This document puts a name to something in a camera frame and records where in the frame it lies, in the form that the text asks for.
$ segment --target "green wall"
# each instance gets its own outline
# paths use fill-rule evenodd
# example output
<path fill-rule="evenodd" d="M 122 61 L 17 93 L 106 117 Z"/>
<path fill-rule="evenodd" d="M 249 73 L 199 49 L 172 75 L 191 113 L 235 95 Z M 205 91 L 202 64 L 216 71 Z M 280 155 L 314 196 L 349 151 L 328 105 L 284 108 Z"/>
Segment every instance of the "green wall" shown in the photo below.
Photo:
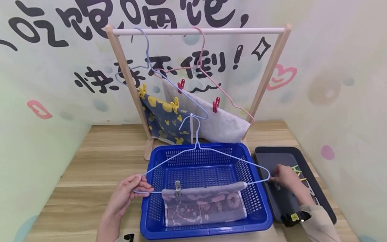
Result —
<path fill-rule="evenodd" d="M 23 241 L 69 165 L 90 125 L 54 111 L 41 119 L 27 106 L 30 94 L 12 82 L 0 89 L 0 234 Z M 51 100 L 34 97 L 42 103 Z"/>

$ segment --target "finger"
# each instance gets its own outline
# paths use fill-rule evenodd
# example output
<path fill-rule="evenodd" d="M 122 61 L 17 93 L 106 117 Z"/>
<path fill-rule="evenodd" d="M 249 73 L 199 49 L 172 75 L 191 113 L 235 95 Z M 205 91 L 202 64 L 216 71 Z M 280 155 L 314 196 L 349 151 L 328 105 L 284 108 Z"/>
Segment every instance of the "finger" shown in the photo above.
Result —
<path fill-rule="evenodd" d="M 149 193 L 135 193 L 134 197 L 139 198 L 139 197 L 149 197 Z"/>
<path fill-rule="evenodd" d="M 274 174 L 277 175 L 279 173 L 279 169 L 282 165 L 281 164 L 278 164 L 275 168 L 274 168 Z"/>
<path fill-rule="evenodd" d="M 135 193 L 134 193 L 133 191 L 130 192 L 130 195 L 129 195 L 129 199 L 130 199 L 130 200 L 133 200 L 133 199 L 134 199 L 134 194 L 135 194 Z"/>
<path fill-rule="evenodd" d="M 137 175 L 138 175 L 138 174 L 132 174 L 132 175 L 130 175 L 130 176 L 128 176 L 128 177 L 122 179 L 122 180 L 120 181 L 120 183 L 122 183 L 122 184 L 124 184 L 124 185 L 128 185 L 130 182 L 133 181 L 134 178 L 136 178 Z"/>
<path fill-rule="evenodd" d="M 139 187 L 152 188 L 152 185 L 147 182 L 140 182 Z"/>
<path fill-rule="evenodd" d="M 145 187 L 136 187 L 134 190 L 136 191 L 140 191 L 140 192 L 153 192 L 154 191 L 154 188 L 151 187 L 151 188 L 145 188 Z"/>
<path fill-rule="evenodd" d="M 140 184 L 140 181 L 141 181 L 141 175 L 136 174 L 134 179 L 129 184 L 126 185 L 127 189 L 133 190 L 133 188 L 135 188 L 136 186 L 138 186 Z"/>
<path fill-rule="evenodd" d="M 270 177 L 270 182 L 279 182 L 279 177 Z"/>

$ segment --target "pink heart drawing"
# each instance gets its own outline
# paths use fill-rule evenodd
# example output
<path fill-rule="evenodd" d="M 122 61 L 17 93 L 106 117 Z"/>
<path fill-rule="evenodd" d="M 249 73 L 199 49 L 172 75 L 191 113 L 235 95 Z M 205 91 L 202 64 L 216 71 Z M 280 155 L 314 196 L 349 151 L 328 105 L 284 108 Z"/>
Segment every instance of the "pink heart drawing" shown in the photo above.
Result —
<path fill-rule="evenodd" d="M 275 89 L 278 89 L 278 88 L 280 88 L 280 87 L 283 87 L 283 86 L 285 86 L 285 85 L 287 85 L 291 80 L 293 80 L 293 78 L 296 76 L 296 74 L 297 74 L 297 69 L 295 68 L 295 67 L 288 67 L 288 68 L 286 68 L 286 69 L 284 69 L 284 67 L 282 66 L 282 65 L 280 65 L 280 64 L 277 64 L 276 65 L 276 69 L 278 69 L 278 76 L 282 76 L 282 75 L 284 75 L 285 73 L 287 73 L 287 72 L 291 72 L 292 74 L 291 74 L 291 77 L 288 79 L 288 80 L 286 80 L 286 81 L 284 81 L 283 82 L 283 78 L 281 78 L 281 79 L 275 79 L 274 77 L 272 77 L 271 78 L 271 81 L 273 82 L 273 83 L 279 83 L 279 84 L 277 84 L 277 85 L 274 85 L 274 86 L 271 86 L 270 85 L 270 82 L 269 82 L 269 84 L 267 85 L 267 87 L 266 87 L 266 89 L 268 90 L 268 91 L 272 91 L 272 90 L 275 90 Z"/>
<path fill-rule="evenodd" d="M 50 119 L 52 118 L 52 114 L 50 114 L 47 109 L 43 107 L 43 105 L 36 101 L 36 100 L 29 100 L 27 102 L 27 106 L 32 109 L 32 111 L 35 113 L 36 116 L 38 116 L 41 119 Z"/>

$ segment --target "wall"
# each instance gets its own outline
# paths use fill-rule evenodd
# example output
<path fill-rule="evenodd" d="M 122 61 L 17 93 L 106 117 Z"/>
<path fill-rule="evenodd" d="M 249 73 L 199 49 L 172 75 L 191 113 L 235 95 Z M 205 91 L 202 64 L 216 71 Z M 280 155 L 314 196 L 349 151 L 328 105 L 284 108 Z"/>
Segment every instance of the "wall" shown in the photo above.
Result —
<path fill-rule="evenodd" d="M 362 242 L 374 241 L 371 237 L 384 241 L 378 227 L 382 223 L 372 222 L 369 207 L 381 209 L 380 216 L 385 210 L 367 198 L 379 191 L 374 201 L 380 205 L 386 191 L 378 184 L 371 189 L 375 179 L 384 181 L 371 174 L 383 171 L 374 167 L 384 168 L 381 154 L 374 151 L 383 143 L 384 131 L 385 5 L 382 0 L 8 0 L 0 15 L 1 68 L 18 90 L 46 96 L 44 106 L 57 114 L 58 122 L 134 124 L 140 121 L 129 92 L 122 78 L 115 79 L 119 69 L 103 31 L 107 23 L 124 28 L 291 23 L 292 33 L 256 119 L 285 119 Z M 152 62 L 164 68 L 192 65 L 201 46 L 199 36 L 149 40 Z M 274 41 L 271 35 L 206 37 L 208 72 L 236 104 L 250 106 Z M 121 37 L 121 43 L 130 67 L 145 64 L 142 36 L 132 41 Z M 163 99 L 151 72 L 133 74 L 137 86 L 145 83 L 148 94 Z M 185 89 L 209 102 L 220 96 L 221 108 L 245 117 L 200 73 L 179 71 L 168 77 L 175 83 L 186 79 Z M 324 145 L 334 150 L 334 158 Z M 322 146 L 329 161 L 321 157 Z M 365 160 L 373 168 L 361 182 Z"/>
<path fill-rule="evenodd" d="M 386 241 L 387 3 L 354 5 L 284 119 L 361 242 Z"/>
<path fill-rule="evenodd" d="M 49 104 L 57 100 L 21 91 L 4 72 L 1 69 L 0 234 L 2 241 L 22 242 L 90 125 L 62 119 Z"/>

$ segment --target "watch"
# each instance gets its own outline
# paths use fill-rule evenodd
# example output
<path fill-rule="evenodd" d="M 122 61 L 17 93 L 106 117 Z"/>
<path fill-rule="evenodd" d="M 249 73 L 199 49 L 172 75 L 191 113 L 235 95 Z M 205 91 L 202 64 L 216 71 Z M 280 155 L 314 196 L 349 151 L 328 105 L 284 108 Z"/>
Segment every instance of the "watch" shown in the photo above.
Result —
<path fill-rule="evenodd" d="M 293 213 L 291 215 L 288 213 L 285 213 L 284 215 L 281 216 L 281 220 L 284 223 L 285 227 L 293 227 L 298 223 L 307 221 L 311 217 L 312 216 L 308 212 L 298 211 L 297 213 Z"/>

